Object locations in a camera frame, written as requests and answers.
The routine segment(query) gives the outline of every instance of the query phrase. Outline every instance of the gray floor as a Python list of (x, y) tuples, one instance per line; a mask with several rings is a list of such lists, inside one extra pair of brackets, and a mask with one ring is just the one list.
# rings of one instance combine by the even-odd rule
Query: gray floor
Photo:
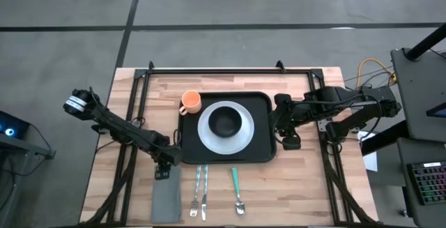
[[(0, 0), (0, 26), (125, 25), (132, 0)], [(444, 22), (446, 0), (140, 0), (135, 24)], [(390, 66), (390, 50), (412, 47), (433, 28), (133, 32), (124, 67), (341, 66), (356, 76), (363, 58)], [(14, 227), (75, 224), (98, 136), (63, 112), (74, 88), (107, 100), (122, 32), (0, 33), (0, 110), (37, 125), (57, 150), (27, 178)], [(443, 42), (437, 50), (446, 49)], [(365, 65), (367, 73), (380, 67)], [(374, 80), (378, 86), (386, 75)], [(355, 86), (355, 80), (346, 83)], [(397, 87), (394, 92), (399, 96)], [(403, 119), (383, 119), (377, 130)], [(371, 176), (379, 218), (399, 217), (398, 188)]]

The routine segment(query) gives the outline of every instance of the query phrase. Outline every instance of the silver spoon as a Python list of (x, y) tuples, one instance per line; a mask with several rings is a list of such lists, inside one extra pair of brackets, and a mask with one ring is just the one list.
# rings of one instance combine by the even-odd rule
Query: silver spoon
[(238, 215), (245, 214), (245, 205), (240, 200), (240, 188), (238, 187), (238, 176), (237, 168), (232, 168), (232, 179), (234, 181), (234, 188), (236, 189), (237, 202), (236, 202), (236, 212)]

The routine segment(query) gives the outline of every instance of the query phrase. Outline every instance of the wooden table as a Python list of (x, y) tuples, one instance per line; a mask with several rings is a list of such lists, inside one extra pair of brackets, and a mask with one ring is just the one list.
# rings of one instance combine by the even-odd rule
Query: wooden table
[[(343, 86), (341, 69), (323, 68), (327, 86)], [(134, 68), (119, 68), (114, 77), (108, 108), (125, 118)], [(178, 108), (184, 91), (262, 91), (272, 102), (276, 93), (289, 93), (294, 100), (302, 100), (308, 92), (306, 75), (151, 75), (143, 128), (156, 130), (172, 138), (178, 126)], [(134, 112), (138, 109), (137, 96)], [(348, 116), (348, 111), (336, 120)], [(190, 202), (194, 196), (196, 165), (181, 164), (181, 198), (183, 216), (180, 224), (200, 225), (332, 225), (330, 202), (321, 159), (316, 125), (298, 128), (302, 148), (284, 151), (277, 145), (277, 155), (262, 164), (236, 165), (240, 181), (240, 195), (246, 206), (246, 214), (235, 214), (235, 194), (230, 168), (233, 165), (210, 165), (208, 176), (207, 221), (189, 216)], [(101, 137), (98, 146), (109, 142)], [(81, 214), (81, 221), (88, 220), (112, 190), (119, 145), (101, 149), (95, 156), (89, 186)], [(341, 159), (348, 189), (358, 204), (377, 220), (375, 204), (369, 186), (361, 150), (356, 141), (343, 143)], [(138, 152), (134, 173), (128, 225), (151, 226), (152, 184), (155, 165), (150, 156)], [(199, 199), (203, 194), (201, 177)], [(339, 209), (341, 197), (337, 194)], [(121, 206), (116, 207), (120, 213)]]

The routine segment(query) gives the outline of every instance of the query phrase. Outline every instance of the orange cup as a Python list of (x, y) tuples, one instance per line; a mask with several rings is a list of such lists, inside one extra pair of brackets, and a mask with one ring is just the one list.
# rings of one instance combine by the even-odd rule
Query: orange cup
[(196, 91), (186, 91), (181, 96), (183, 106), (180, 108), (180, 115), (184, 116), (187, 113), (197, 113), (201, 109), (201, 96)]

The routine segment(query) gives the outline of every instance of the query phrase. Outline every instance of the keyboard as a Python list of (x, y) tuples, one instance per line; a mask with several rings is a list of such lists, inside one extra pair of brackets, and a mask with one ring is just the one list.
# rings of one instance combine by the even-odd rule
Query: keyboard
[(410, 164), (408, 172), (422, 205), (446, 204), (446, 161)]

